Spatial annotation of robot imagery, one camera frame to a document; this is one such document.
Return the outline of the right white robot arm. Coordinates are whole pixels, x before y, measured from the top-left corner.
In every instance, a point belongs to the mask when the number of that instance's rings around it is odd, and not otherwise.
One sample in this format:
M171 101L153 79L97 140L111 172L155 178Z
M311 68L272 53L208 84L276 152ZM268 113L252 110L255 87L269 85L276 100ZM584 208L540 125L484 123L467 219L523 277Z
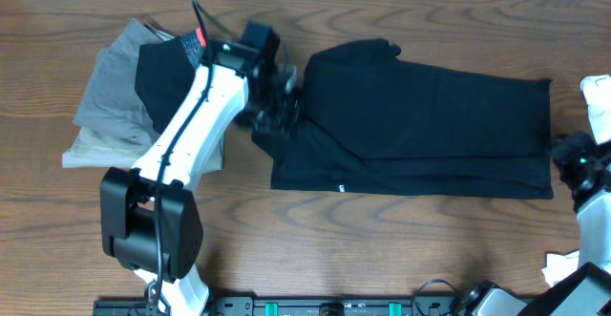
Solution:
M577 268L526 303L490 281L475 286L453 315L608 315L610 313L610 143L586 133L556 139L551 158L570 189L579 225Z

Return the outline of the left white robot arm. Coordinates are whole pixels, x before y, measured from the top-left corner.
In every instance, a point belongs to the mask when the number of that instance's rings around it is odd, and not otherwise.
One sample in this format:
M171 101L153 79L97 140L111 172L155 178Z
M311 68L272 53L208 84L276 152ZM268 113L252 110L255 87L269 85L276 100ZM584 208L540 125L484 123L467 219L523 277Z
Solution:
M276 38L210 40L191 90L157 142L130 170L100 183L102 248L145 282L140 301L97 301L96 315L202 315L210 299L196 260L203 230L196 194L232 121L290 131L296 74L275 62Z

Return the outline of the black t-shirt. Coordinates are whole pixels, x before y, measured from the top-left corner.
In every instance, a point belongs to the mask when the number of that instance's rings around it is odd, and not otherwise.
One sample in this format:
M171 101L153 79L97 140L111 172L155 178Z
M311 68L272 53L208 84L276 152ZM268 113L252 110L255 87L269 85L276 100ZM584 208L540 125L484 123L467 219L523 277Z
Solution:
M280 190L549 200L550 81L399 59L385 39L313 54L291 137L256 133Z

